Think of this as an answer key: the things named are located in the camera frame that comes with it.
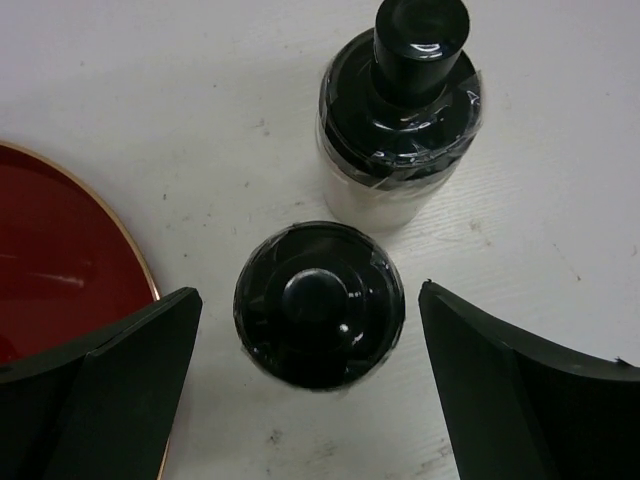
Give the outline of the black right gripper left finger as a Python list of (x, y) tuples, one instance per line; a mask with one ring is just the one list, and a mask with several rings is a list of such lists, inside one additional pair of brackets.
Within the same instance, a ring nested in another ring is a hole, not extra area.
[(202, 306), (184, 287), (2, 365), (2, 478), (158, 478)]

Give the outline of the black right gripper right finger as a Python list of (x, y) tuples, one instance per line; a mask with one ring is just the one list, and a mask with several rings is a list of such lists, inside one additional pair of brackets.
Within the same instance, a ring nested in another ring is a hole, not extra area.
[(419, 307), (460, 478), (638, 478), (638, 367), (546, 340), (433, 281)]

